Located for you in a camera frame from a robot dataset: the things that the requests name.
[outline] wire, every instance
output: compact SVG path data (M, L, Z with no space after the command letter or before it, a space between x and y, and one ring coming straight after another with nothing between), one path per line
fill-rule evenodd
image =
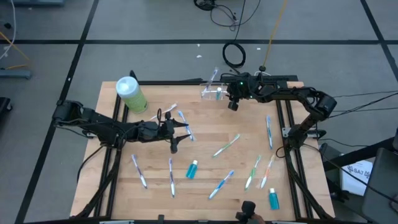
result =
M379 91L379 92L373 92L373 93L361 93L361 94L353 94L353 95L341 95L341 96L332 96L333 98L340 98L340 97L351 97L351 96L365 96L365 95L373 95L373 94L379 94L379 93L396 93L398 90L394 91Z
M225 8L231 13L231 15L229 15L224 9L222 9L222 8L220 8L220 7L225 7ZM217 23L216 21L214 21L214 19L213 19L213 10L210 11L210 20L211 20L213 23L215 23L215 24L217 24L217 25L219 25L219 26L229 27L229 30L230 30L230 31L235 31L235 30L236 30L236 26L234 26L234 25L235 25L235 23L237 23L238 21L236 20L236 16L233 14L232 10L231 10L230 8L224 6L224 5L216 5L215 9L219 9L219 10L223 11L223 13L225 13L226 16L228 16L228 17L232 20L232 24L231 24L231 25L225 26L225 25L223 25L223 24L219 24L219 23Z
M349 145L349 144L345 144L345 143L336 141L334 139L318 139L318 140L319 141L334 141L335 143L338 143L338 144L341 144L341 145L344 145L344 146L348 146L348 147L368 147L366 145L354 145L354 146L352 146L352 145Z
M250 15L250 17L249 17L248 19L246 19L246 21L240 23L240 25L243 25L243 24L249 22L249 20L253 17L253 15L256 13L257 9L259 8L260 3L261 3L261 0L259 0L259 2L257 3L257 6L256 6L256 8L254 9L253 13ZM224 10L218 8L218 6L227 8L228 11L231 12L231 15L232 15L232 16L229 16L227 12L225 12ZM229 27L230 30L231 30L232 27L237 27L237 26L239 26L239 24L235 24L235 23L236 23L236 17L234 16L234 14L232 13L232 10L231 10L230 8L228 8L228 7L224 6L224 5L219 5L219 4L215 4L214 7L215 7L215 8L213 8L213 9L219 9L219 10L224 11L224 13L225 13L234 23L233 23L232 25L225 25L225 24L219 24L219 23L215 22L214 19L213 19L213 9L212 9L211 12L210 12L210 19L211 19L212 22L214 22L215 24L217 24L217 25L219 25L219 26L222 26L222 27Z
M11 46L14 45L14 41L15 41L15 37L17 35L17 20L16 20L16 16L15 16L15 6L14 6L14 0L10 0L11 5L12 5L12 13L13 13L13 18L14 18L14 35L12 37L12 41L10 43L10 46L6 49L6 51L4 51L3 55L0 57L0 60L7 54L7 52L9 51L9 49L11 48Z
M30 60L30 58L28 56L26 56L26 54L23 51L19 50L19 48L16 45L14 45L2 32L0 32L0 35L2 35L2 37L7 42L9 42L26 60Z
M275 152L275 156L278 157L279 159L282 159L282 158L285 158L285 157L286 157L286 156L278 156L278 151L279 151L279 149L282 149L282 148L283 148L283 146L279 147L279 148L276 150L276 152Z
M14 66L7 67L6 70L15 69L15 68L23 68L23 67L27 67L27 65L14 65Z
M241 29L242 17L243 17L243 12L244 12L244 6L245 6L245 5L246 5L246 0L243 0L241 19L239 20L238 31L236 31L235 39L234 39L233 42L235 42L236 38L238 38L239 30Z
M322 156L323 158L325 158L331 165L333 165L333 166L335 166L336 168L340 169L341 171L347 173L348 175L350 175L350 176L351 176L352 178L354 178L355 180L357 180L357 181L359 181L360 183L364 184L366 187L369 187L369 189L373 190L375 193L377 193L377 194L379 194L379 195L385 197L386 199L390 200L391 202L398 203L397 200L395 200L395 199L393 199L393 198L387 196L387 195L384 194L384 193L381 193L380 191L378 191L378 190L376 190L375 188L371 187L369 184L363 182L361 179L355 177L353 174L350 174L347 170L343 169L343 168L340 167L339 165L337 165L337 164L335 164L334 162L332 162L331 160L329 160L329 159L325 156L325 154L322 154L322 153L319 151L319 149L317 149L317 148L315 148L315 147L313 147L313 146L310 146L309 144L305 144L305 143L304 143L303 145L304 145L304 146L308 146L308 147L310 147L310 148L312 148L312 149L317 150L317 151L321 154L321 156Z
M77 172L77 180L76 180L76 183L79 182L80 172L81 172L81 169L83 168L83 166L86 164L86 162L87 162L89 159L91 159L91 158L92 158L97 152L99 152L103 147L104 147L104 146L99 147L99 148L98 148L97 150L95 150L91 155L89 155L89 156L87 157L87 159L85 159L85 160L83 161L83 163L80 165L79 171Z
M356 110L356 111L353 111L353 112L379 111L379 110L396 110L396 109L398 109L398 107L395 107L395 108L376 108L376 109ZM341 110L332 111L332 113L336 113L336 112L345 112L345 111L341 111Z
M344 115L344 114L348 114L348 113L351 113L351 112L355 112L355 111L357 111L357 110L359 110L359 109L364 108L365 106L369 106L369 105L375 104L375 103L377 103L377 102L380 102L380 101L382 101L382 100L385 100L385 99L387 99L387 98L389 98L389 97L392 97L392 96L395 96L395 95L398 95L398 93L394 93L394 94L385 96L385 97L383 97L383 98L380 98L380 99L378 99L378 100L374 100L374 101L372 101L372 102L370 102L370 103L367 103L367 104L365 104L365 105L362 105L362 106L357 106L357 107L355 107L355 108L353 108L353 109L350 109L350 110L348 110L348 111L342 112L342 113L340 113L340 114L338 114L338 115L330 116L329 119L330 119L330 118L337 117L337 116L341 116L341 115Z
M282 9L281 9L280 12L279 12L278 20L276 20L274 30L272 31L271 37L269 38L268 49L267 49L267 53L266 53L266 58L264 59L264 63L262 64L262 66L264 66L264 67L266 66L266 62L267 62L267 59L268 59L268 55L269 55L269 52L271 51L272 40L273 40L273 38L274 38L274 36L275 36L276 30L277 30L278 27L279 27L279 22L280 22L280 20L282 19L282 15L283 15L283 13L284 13L284 11L285 11L286 4L287 4L287 0L284 0L284 4L283 4L283 6L282 6Z
M85 136L84 134L80 134L80 133L78 133L77 131L72 130L72 129L69 129L69 128L64 128L64 127L60 127L60 126L56 126L56 128L64 129L64 130L67 130L67 131L71 131L71 132L73 132L73 133L75 133L75 134L78 134L78 135L80 135L80 136L83 136L84 138L92 139L92 137Z

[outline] cable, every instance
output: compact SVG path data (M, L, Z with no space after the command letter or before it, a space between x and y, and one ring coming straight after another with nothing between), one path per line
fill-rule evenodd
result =
M328 162L330 162L331 165L333 165L333 166L335 166L336 168L338 168L338 169L342 170L343 172L347 173L348 175L350 175L350 176L351 176L352 178L354 178L355 180L357 180L357 181L359 181L360 183L364 184L366 187L369 187L369 189L373 190L375 193L377 193L377 194L379 194L379 195L385 197L386 199L390 200L391 202L398 203L397 200L395 200L395 199L393 199L393 198L387 196L387 195L384 194L384 193L381 193L380 191L378 191L378 190L376 190L375 188L371 187L371 186L368 185L367 183L363 182L361 179L359 179L359 178L355 177L354 175L350 174L347 170L344 170L342 167L340 167L339 165L337 165L337 164L335 164L334 162L332 162L331 160L329 160L324 154L322 154L322 153L319 151L319 149L317 149L317 148L315 148L315 147L313 147L313 146L310 146L309 144L305 144L305 143L304 143L303 145L304 145L304 146L308 146L308 147L310 147L310 148L312 148L312 149L317 150L317 151L321 154L321 156L322 156L323 158L325 158Z
M75 134L78 134L78 135L80 135L80 136L83 136L84 138L92 139L92 137L85 136L84 134L80 134L80 133L78 133L77 131L74 131L74 130L69 129L69 128L64 128L64 127L60 127L60 126L56 126L56 128L64 129L64 130L67 130L67 131L71 131L71 132L73 132L73 133L75 133Z
M282 6L282 9L281 9L280 12L279 12L278 20L276 20L274 30L272 31L271 37L269 38L268 49L267 49L267 53L266 53L266 58L264 59L264 63L262 64L263 67L266 66L267 58L268 58L269 52L271 51L272 39L274 38L275 33L276 33L276 30L277 30L278 27L279 27L279 22L280 22L280 20L282 19L283 13L285 12L286 4L287 4L287 0L284 0L284 4L283 4L283 6Z
M356 110L356 111L353 111L353 112L379 111L379 110L396 110L396 109L398 109L398 107L395 107L395 108L377 108L377 109ZM336 112L345 112L345 111L341 111L341 110L332 111L332 113L336 113Z
M246 5L246 0L243 0L242 13L241 13L241 17L240 17L240 20L239 20L238 31L236 31L235 39L234 39L233 42L235 42L236 38L238 38L239 30L241 29L242 17L243 17L243 12L244 12L244 6L245 5Z
M14 35L12 37L12 41L10 43L10 46L6 49L6 51L4 51L3 55L0 57L0 60L7 54L7 52L9 51L9 49L11 48L11 46L14 45L14 41L15 41L15 37L17 35L17 20L16 20L16 16L15 16L15 6L14 6L14 0L10 0L11 5L12 5L12 13L13 13L13 18L14 18Z
M279 159L282 159L282 158L286 157L286 156L278 156L278 151L279 151L279 149L282 149L282 148L283 148L283 146L279 147L279 148L276 150L276 152L275 152L275 156L278 157Z
M259 0L259 2L257 3L256 8L254 9L253 13L249 16L249 18L246 19L246 21L242 22L240 25L243 25L243 24L249 22L249 20L253 17L253 15L256 13L257 9L259 8L260 3L261 3L261 0ZM227 8L227 9L231 12L231 15L232 15L232 16L229 16L228 13L226 13L226 12L224 11L224 13L225 13L232 21L234 21L234 24L232 24L232 25L225 25L225 24L219 24L219 23L217 23L217 22L214 21L214 19L213 19L213 9L218 9L218 6L225 7L225 8ZM236 22L235 22L235 21L236 21L236 17L235 17L234 14L232 13L232 10L230 10L228 7L226 7L226 6L224 6L224 5L219 5L219 4L215 4L214 7L215 7L215 8L213 8L213 9L211 10L211 12L210 12L210 19L211 19L212 22L214 22L215 24L217 24L217 25L219 25L219 26L222 26L222 27L229 27L230 29L231 29L231 27L237 27L237 26L239 26L239 24L235 25L235 23L236 23Z
M2 35L2 37L9 42L26 60L30 60L30 58L28 56L26 56L26 54L24 54L21 50L19 50L19 48L14 45L2 32L0 32L0 35Z
M348 147L368 147L366 145L354 145L354 146L352 146L352 145L349 145L349 144L345 144L345 143L336 141L334 139L318 139L318 140L319 141L334 141L335 143L338 143L338 144L341 144L341 145L344 145L344 146L348 146Z
M229 14L228 14L224 9L222 9L221 7L226 8L226 9L231 13L231 15L229 15ZM211 20L213 23L215 23L216 25L223 26L223 27L229 27L229 30L230 30L230 31L235 31L235 30L236 30L235 23L237 23L237 20L236 20L236 16L233 14L232 10L231 10L230 8L224 6L224 5L216 5L215 9L219 9L219 10L221 10L223 13L225 13L226 16L228 16L228 17L232 20L232 24L226 26L226 25L219 24L219 23L217 23L216 21L214 21L214 19L213 19L213 10L210 11L210 20Z
M244 12L244 6L246 5L246 0L243 0L243 6L242 6L242 13L241 13L241 19L239 20L239 25L238 25L238 30L236 31L236 35L235 35L235 39L232 42L228 42L226 44L224 44L223 47L223 59L225 61L225 63L232 68L236 73L240 74L240 72L238 70L236 70L236 68L241 68L244 63L246 62L246 52L244 51L244 48L242 46L240 46L238 43L236 43L236 39L238 38L238 34L239 34L239 30L241 28L241 22L242 22L242 16L243 16L243 12ZM225 50L229 45L234 45L236 46L242 53L242 61L240 63L234 64L231 63L225 56Z
M23 67L27 67L27 65L14 65L14 66L7 67L6 70L15 69L15 68L23 68Z
M395 96L395 95L398 95L398 93L394 93L394 94L385 96L385 97L383 97L383 98L380 98L380 99L378 99L378 100L374 100L374 101L372 101L372 102L370 102L370 103L367 103L367 104L365 104L365 105L362 105L362 106L357 106L357 107L355 107L355 108L353 108L353 109L350 109L350 110L348 110L348 111L342 112L342 113L340 113L340 114L338 114L338 115L330 116L328 119L334 118L334 117L337 117L337 116L341 116L341 115L344 115L344 114L348 114L348 113L351 113L351 112L355 112L355 111L357 111L357 110L359 110L359 109L362 109L362 108L364 108L364 107L366 107L366 106L375 104L375 103L377 103L377 102L380 102L380 101L382 101L382 100L385 100L385 99L387 99L387 98L389 98L389 97L392 97L392 96Z
M77 180L76 180L76 182L79 182L79 177L80 177L81 169L82 169L83 166L86 164L86 162L87 162L89 159L91 159L97 152L99 152L103 147L104 147L104 146L99 147L99 148L98 148L97 150L95 150L91 155L89 155L89 156L87 157L87 159L85 159L85 160L83 161L83 163L80 165L79 171L77 172Z
M341 96L332 96L333 98L339 98L339 97L351 97L351 96L365 96L365 95L373 95L373 94L379 94L379 93L396 93L398 90L394 91L379 91L379 92L373 92L373 93L361 93L361 94L353 94L353 95L341 95Z

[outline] blue toothbrush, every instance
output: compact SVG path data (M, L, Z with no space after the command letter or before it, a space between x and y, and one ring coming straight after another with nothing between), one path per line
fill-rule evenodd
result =
M228 180L228 178L230 178L232 175L234 174L234 171L231 170L231 172L229 172L229 174L224 178L224 180L222 180L220 182L220 184L216 187L216 189L214 189L214 191L211 193L211 195L209 196L209 199L212 199L217 192L223 187L223 185L225 184L226 180Z
M184 114L182 114L182 111L178 111L178 114L179 114L180 117L182 118L182 121L183 121L185 124L188 124L188 123L187 123L187 120L186 120L185 117L184 117ZM187 133L190 134L189 138L191 139L191 141L194 141L195 138L193 137L193 134L192 134L192 131L191 131L189 125L186 126L185 129L187 130Z
M137 169L137 171L138 171L139 178L141 179L142 186L144 186L145 189L148 189L147 182L145 181L144 175L142 174L141 170L140 170L139 167L138 167L136 155L134 155L134 154L131 155L131 158L132 158L132 161L134 162L134 165L136 165L136 169Z

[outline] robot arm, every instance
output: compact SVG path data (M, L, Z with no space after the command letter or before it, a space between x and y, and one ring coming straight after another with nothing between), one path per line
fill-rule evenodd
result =
M293 125L287 137L284 138L287 171L301 189L303 196L308 199L308 202L317 215L320 218L331 219L332 217L319 205L295 171L290 151L299 150L307 138L308 130L317 122L329 117L337 104L335 99L324 92L316 91L316 89L310 87L287 88L286 85L283 86L283 83L276 83L276 88L274 82L264 81L261 74L256 77L248 73L225 78L221 76L221 81L228 85L227 92L230 100L228 108L234 111L238 109L238 103L241 99L254 99L259 103L268 103L272 100L297 100L304 105L304 108L310 114L301 124Z
M174 128L184 127L187 124L179 123L171 119L170 112L165 114L165 121L161 121L161 110L158 110L158 122L138 121L134 123L122 123L95 112L90 108L84 108L76 101L58 101L53 114L56 126L78 126L84 133L97 135L101 145L113 148L122 147L128 142L153 142L170 141L171 153L177 152L177 144L189 135L174 138Z

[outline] wooden table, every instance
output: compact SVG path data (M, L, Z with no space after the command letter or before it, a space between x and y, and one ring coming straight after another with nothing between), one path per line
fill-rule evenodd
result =
M116 99L115 84L116 82L102 84L96 107L97 112L109 117L112 116ZM300 82L289 83L289 86L302 85ZM236 212L241 211L242 202L251 200L257 205L256 213L265 220L295 220L284 159L275 160L266 186L261 190L258 188L272 153L282 145L275 102L261 104L254 100L242 100L238 111L232 111L227 108L228 100L201 101L199 86L157 85L141 88L149 107L142 114L129 113L129 122L142 119L147 121L156 114L158 108L165 110L178 102L172 116L181 121L177 110L182 110L197 141L183 140L178 145L176 154L170 153L169 143L165 141L127 143L121 158L112 219L156 220L159 214L163 214L166 220L235 220ZM303 121L308 115L298 102L292 102L292 108L296 123ZM267 137L267 114L272 118L273 151L269 149ZM186 134L185 128L175 130L175 136ZM238 133L241 137L231 147L217 158L211 157ZM308 139L306 143L317 146L313 139ZM97 149L98 145L97 139L89 140L85 157ZM307 147L302 147L301 152L309 190L325 211L334 216L319 152ZM131 154L137 155L148 189L144 189L141 184ZM71 215L80 212L96 192L104 155L105 150L84 166ZM257 167L256 177L250 189L245 192L244 185L258 155L261 155L262 159ZM170 157L173 159L176 198L172 198L170 194ZM195 179L190 180L185 178L185 173L193 160L198 161L198 171ZM234 170L232 178L212 200L208 200L208 196L230 170ZM275 188L280 210L270 210L269 188ZM297 189L301 214L304 217L302 194L299 188ZM107 201L108 191L104 194L102 215L105 213Z

